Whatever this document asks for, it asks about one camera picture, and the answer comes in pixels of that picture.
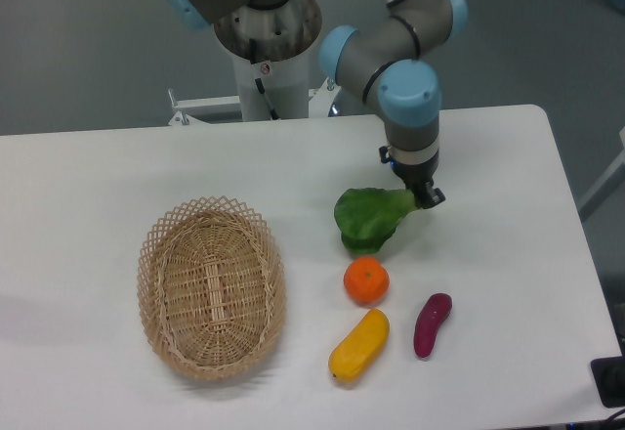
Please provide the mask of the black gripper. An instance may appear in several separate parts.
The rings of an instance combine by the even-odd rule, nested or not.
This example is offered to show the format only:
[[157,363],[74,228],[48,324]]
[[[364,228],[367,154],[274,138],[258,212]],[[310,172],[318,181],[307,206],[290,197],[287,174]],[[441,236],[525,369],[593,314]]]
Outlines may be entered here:
[[378,153],[381,162],[389,164],[405,186],[412,190],[418,208],[431,209],[445,202],[443,192],[434,186],[438,150],[404,152],[386,145],[380,147]]

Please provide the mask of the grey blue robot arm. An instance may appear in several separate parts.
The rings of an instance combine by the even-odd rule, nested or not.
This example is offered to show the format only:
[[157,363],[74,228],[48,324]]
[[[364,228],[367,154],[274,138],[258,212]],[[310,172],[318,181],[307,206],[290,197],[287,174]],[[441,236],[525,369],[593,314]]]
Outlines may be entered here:
[[329,82],[379,116],[380,157],[423,208],[442,203],[435,186],[441,91],[423,58],[467,24],[466,0],[385,0],[389,15],[373,31],[321,30],[315,0],[168,0],[188,27],[210,27],[235,67],[247,121],[309,115],[308,55],[318,50]]

